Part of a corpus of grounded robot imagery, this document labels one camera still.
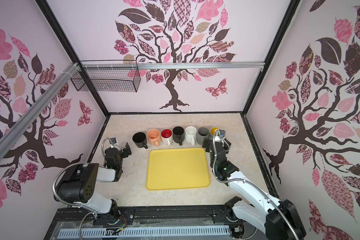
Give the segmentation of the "grey mug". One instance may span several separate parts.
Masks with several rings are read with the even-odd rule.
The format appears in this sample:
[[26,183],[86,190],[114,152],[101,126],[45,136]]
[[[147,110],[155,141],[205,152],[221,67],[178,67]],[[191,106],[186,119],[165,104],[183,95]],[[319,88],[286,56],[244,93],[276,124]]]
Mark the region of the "grey mug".
[[197,142],[199,145],[203,145],[205,139],[209,140],[209,129],[206,127],[200,127],[197,131]]

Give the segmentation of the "black base frame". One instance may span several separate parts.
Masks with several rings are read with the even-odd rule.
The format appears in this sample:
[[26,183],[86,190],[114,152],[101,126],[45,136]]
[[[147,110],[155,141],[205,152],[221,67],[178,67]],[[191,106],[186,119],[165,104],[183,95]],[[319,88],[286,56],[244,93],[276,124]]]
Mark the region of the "black base frame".
[[[94,214],[76,208],[63,208],[57,213],[46,233],[47,240],[57,240],[61,229],[86,228],[137,228],[176,226],[228,226],[228,236],[198,236],[189,239],[228,238],[231,240],[254,239],[263,233],[268,240],[302,240],[306,230],[294,205],[288,201],[279,203],[276,210],[266,210],[265,219],[241,199],[232,199],[224,205],[206,206],[159,206],[114,207],[110,213]],[[182,237],[118,238],[130,239],[180,239]]]

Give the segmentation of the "white ribbed mug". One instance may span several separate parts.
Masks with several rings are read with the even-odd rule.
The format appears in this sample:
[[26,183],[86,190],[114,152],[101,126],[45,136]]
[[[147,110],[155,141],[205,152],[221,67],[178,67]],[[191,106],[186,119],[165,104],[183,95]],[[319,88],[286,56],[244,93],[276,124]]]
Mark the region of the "white ribbed mug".
[[197,129],[193,126],[188,126],[185,129],[185,141],[195,146],[197,143]]

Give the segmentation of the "aluminium rail left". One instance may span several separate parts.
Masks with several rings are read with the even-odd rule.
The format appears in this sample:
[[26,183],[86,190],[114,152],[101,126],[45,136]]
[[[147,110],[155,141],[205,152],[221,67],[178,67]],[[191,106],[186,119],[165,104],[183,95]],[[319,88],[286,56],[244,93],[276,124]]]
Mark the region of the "aluminium rail left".
[[4,158],[11,147],[19,140],[25,133],[28,127],[39,116],[42,110],[57,94],[57,92],[69,81],[75,73],[80,70],[77,63],[71,63],[59,77],[47,88],[46,92],[42,94],[28,111],[9,129],[8,133],[0,139],[0,161]]

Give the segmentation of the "blue butterfly mug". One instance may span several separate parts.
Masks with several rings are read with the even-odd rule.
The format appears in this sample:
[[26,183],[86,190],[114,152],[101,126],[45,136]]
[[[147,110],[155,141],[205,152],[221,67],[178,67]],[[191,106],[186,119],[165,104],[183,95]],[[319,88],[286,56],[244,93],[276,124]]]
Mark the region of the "blue butterfly mug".
[[214,133],[215,133],[215,131],[218,130],[218,129],[219,129],[218,127],[213,127],[213,128],[210,129],[210,133],[209,133],[209,139],[210,139],[210,140],[213,140],[213,138],[214,138]]

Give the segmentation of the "black and white mug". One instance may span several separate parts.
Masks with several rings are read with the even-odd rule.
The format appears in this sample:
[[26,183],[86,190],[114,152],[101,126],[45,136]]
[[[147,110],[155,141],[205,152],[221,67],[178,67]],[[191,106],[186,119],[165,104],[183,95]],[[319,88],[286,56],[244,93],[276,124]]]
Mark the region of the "black and white mug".
[[133,142],[138,148],[148,149],[147,136],[143,132],[138,132],[133,135]]

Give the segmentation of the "aluminium rail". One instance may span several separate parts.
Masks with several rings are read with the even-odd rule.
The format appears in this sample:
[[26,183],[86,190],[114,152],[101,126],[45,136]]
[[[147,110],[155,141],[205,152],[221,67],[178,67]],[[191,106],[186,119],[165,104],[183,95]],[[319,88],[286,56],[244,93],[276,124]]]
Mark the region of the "aluminium rail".
[[42,110],[57,94],[57,92],[69,81],[75,73],[80,70],[77,63],[71,63],[59,77],[47,88],[46,92],[42,94],[28,111],[9,129],[8,133],[0,139],[0,161],[4,158],[11,147],[19,140],[25,133],[28,127],[39,116]]
[[264,62],[226,62],[226,63],[133,63],[133,64],[84,64],[83,68],[134,68],[137,70],[164,70],[164,69],[263,69]]

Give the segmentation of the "orange speckled mug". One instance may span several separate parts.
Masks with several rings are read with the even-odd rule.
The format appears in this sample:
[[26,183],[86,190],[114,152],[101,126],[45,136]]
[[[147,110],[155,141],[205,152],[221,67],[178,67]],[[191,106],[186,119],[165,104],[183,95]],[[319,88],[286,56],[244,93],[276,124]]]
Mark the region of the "orange speckled mug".
[[147,138],[151,145],[158,147],[161,142],[161,132],[157,129],[151,129],[147,132]]

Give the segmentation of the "aluminium rail back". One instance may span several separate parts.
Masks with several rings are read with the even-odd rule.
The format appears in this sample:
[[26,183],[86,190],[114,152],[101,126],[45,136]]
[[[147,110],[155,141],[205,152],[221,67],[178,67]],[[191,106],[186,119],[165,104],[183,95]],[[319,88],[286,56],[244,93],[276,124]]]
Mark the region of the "aluminium rail back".
[[133,64],[84,64],[83,68],[134,68],[137,70],[164,70],[164,69],[263,69],[264,62],[226,62],[226,63],[133,63]]

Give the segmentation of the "yellow plastic tray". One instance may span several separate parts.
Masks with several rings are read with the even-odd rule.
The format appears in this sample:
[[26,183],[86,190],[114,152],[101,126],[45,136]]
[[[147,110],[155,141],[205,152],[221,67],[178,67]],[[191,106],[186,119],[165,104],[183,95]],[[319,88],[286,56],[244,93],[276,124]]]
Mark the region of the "yellow plastic tray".
[[203,148],[162,149],[149,154],[146,188],[150,191],[206,188],[210,183]]

